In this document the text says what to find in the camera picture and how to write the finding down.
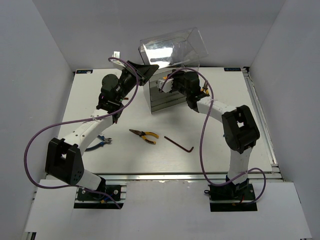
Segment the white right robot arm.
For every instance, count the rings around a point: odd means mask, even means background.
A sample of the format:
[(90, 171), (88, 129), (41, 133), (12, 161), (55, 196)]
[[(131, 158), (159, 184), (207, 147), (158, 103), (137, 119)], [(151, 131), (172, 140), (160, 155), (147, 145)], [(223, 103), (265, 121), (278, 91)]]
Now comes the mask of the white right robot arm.
[(179, 92), (186, 98), (190, 109), (206, 115), (206, 121), (213, 118), (222, 124), (224, 140), (230, 149), (230, 162), (226, 182), (215, 186), (225, 187), (226, 195), (236, 200), (249, 184), (250, 155), (260, 132), (248, 106), (235, 107), (215, 100), (208, 80), (204, 81), (203, 87), (200, 86), (202, 77), (195, 69), (181, 68), (159, 79), (157, 88), (164, 93)]

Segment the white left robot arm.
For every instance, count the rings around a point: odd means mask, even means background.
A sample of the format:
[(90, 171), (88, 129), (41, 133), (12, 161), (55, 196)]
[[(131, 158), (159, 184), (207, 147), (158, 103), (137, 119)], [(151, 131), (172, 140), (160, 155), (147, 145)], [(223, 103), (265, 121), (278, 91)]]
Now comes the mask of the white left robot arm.
[(84, 168), (82, 156), (99, 134), (118, 121), (124, 107), (122, 101), (128, 93), (137, 86), (144, 86), (158, 68), (157, 64), (128, 61), (120, 77), (106, 75), (102, 79), (98, 104), (92, 116), (83, 120), (72, 133), (49, 142), (45, 172), (70, 186), (88, 189), (90, 196), (96, 200), (103, 198), (106, 181)]

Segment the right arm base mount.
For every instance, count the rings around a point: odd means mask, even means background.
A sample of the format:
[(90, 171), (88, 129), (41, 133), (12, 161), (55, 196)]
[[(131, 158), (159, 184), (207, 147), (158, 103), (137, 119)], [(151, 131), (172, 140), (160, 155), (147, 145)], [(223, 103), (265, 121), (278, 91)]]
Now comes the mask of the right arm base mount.
[(251, 183), (235, 194), (227, 189), (227, 185), (221, 187), (209, 185), (203, 193), (209, 197), (210, 211), (213, 213), (258, 211), (257, 204), (252, 203), (256, 195)]

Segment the yellow needle-nose pliers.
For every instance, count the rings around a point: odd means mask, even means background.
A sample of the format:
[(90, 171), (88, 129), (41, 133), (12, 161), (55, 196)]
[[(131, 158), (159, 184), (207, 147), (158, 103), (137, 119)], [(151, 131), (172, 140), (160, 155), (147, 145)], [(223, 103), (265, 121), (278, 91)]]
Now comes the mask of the yellow needle-nose pliers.
[(200, 92), (201, 92), (200, 96), (201, 96), (202, 98), (204, 98), (204, 97), (209, 97), (209, 96), (210, 96), (209, 90), (208, 90), (208, 84), (207, 84), (207, 83), (205, 83), (205, 84), (202, 86)]

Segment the yellow long-nose pliers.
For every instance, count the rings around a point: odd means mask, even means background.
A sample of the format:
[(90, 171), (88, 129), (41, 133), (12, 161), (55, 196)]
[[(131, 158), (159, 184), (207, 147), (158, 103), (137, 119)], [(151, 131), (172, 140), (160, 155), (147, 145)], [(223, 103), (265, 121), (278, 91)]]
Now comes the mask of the yellow long-nose pliers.
[(131, 133), (134, 133), (135, 135), (138, 135), (140, 138), (142, 138), (146, 143), (155, 145), (157, 142), (150, 140), (148, 136), (151, 136), (153, 138), (159, 139), (159, 135), (154, 133), (154, 132), (149, 132), (149, 131), (140, 131), (140, 130), (135, 130), (135, 129), (129, 129)]

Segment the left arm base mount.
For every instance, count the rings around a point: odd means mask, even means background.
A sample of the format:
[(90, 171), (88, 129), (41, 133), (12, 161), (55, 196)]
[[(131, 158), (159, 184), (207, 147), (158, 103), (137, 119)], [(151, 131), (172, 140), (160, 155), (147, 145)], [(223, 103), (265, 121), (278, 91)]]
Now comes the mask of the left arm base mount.
[(74, 209), (97, 209), (97, 210), (119, 210), (123, 207), (126, 199), (127, 186), (121, 184), (107, 184), (105, 194), (97, 194), (80, 187), (75, 196)]

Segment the clear plastic drawer organizer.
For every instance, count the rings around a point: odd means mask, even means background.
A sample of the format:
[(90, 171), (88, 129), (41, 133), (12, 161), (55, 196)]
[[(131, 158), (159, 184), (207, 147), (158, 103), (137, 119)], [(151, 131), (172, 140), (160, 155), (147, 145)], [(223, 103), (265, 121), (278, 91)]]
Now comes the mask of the clear plastic drawer organizer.
[(173, 70), (180, 68), (198, 70), (200, 59), (208, 56), (201, 33), (196, 27), (144, 38), (140, 40), (138, 50), (144, 64), (159, 65), (143, 87), (143, 94), (152, 114), (186, 101), (186, 97), (177, 91), (160, 93), (157, 88), (158, 79), (167, 77)]

